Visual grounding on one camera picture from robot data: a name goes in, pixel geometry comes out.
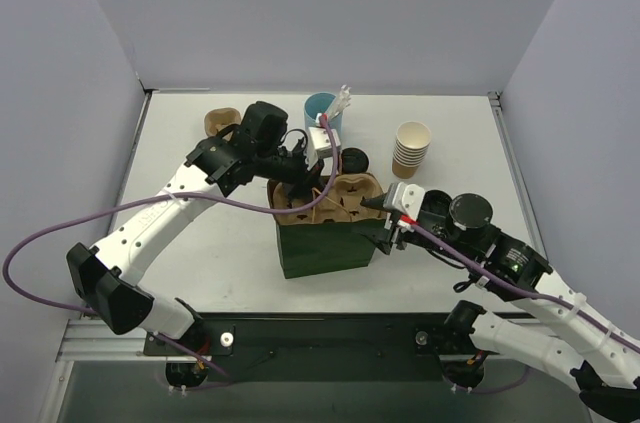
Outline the pulp cup carrier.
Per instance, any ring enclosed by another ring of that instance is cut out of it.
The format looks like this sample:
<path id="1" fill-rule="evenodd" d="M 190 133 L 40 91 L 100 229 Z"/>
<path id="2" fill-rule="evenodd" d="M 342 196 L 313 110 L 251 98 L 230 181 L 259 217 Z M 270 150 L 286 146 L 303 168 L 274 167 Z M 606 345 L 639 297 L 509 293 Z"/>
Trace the pulp cup carrier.
<path id="1" fill-rule="evenodd" d="M 385 216 L 381 211 L 361 205 L 363 199 L 382 193 L 378 180 L 369 173 L 342 174 L 336 177 L 328 195 L 313 208 L 294 214 L 277 214 L 274 219 L 283 226 L 383 220 Z"/>

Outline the brown paper bag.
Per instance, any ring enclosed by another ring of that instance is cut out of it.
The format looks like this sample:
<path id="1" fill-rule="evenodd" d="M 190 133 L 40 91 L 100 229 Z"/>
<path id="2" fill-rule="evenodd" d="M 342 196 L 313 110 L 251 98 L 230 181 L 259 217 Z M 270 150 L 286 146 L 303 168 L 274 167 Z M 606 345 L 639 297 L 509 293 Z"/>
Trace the brown paper bag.
<path id="1" fill-rule="evenodd" d="M 280 265 L 287 279 L 369 265 L 375 246 L 353 233 L 359 226 L 381 227 L 383 220 L 283 226 L 276 224 Z"/>

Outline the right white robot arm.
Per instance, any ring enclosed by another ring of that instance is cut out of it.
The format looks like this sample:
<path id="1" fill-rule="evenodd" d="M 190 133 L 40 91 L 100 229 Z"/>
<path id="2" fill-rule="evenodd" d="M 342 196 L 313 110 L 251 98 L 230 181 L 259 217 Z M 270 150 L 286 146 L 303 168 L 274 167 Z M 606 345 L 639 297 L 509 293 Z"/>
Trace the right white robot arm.
<path id="1" fill-rule="evenodd" d="M 493 225 L 482 196 L 450 197 L 415 184 L 394 183 L 364 198 L 386 213 L 369 240 L 383 253 L 409 245 L 450 257 L 468 282 L 528 313 L 548 328 L 542 334 L 478 304 L 460 301 L 443 327 L 446 344 L 471 345 L 544 372 L 576 392 L 591 411 L 612 422 L 639 419 L 639 342 L 595 310 L 534 248 Z"/>

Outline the black plastic cup lid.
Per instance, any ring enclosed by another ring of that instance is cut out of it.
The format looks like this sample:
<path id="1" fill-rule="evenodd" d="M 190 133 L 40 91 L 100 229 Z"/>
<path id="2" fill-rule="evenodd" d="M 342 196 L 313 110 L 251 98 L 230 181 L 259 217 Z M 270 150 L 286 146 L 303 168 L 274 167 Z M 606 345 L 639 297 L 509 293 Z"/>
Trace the black plastic cup lid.
<path id="1" fill-rule="evenodd" d="M 356 147 L 344 148 L 340 155 L 341 174 L 361 174 L 369 169 L 370 161 L 367 154 Z"/>

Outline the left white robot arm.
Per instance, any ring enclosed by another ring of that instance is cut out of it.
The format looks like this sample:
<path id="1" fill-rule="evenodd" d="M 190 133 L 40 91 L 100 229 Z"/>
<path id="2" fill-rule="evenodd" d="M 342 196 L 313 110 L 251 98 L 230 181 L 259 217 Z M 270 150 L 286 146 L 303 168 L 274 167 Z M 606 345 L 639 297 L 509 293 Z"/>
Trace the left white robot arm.
<path id="1" fill-rule="evenodd" d="M 325 114 L 287 150 L 287 113 L 263 101 L 251 104 L 240 123 L 197 143 L 152 204 L 91 246 L 78 243 L 66 255 L 81 299 L 117 335 L 136 328 L 159 332 L 179 353 L 201 346 L 196 313 L 178 299 L 152 295 L 140 282 L 160 253 L 199 215 L 236 188 L 265 178 L 296 193 L 311 188 L 340 140 Z"/>

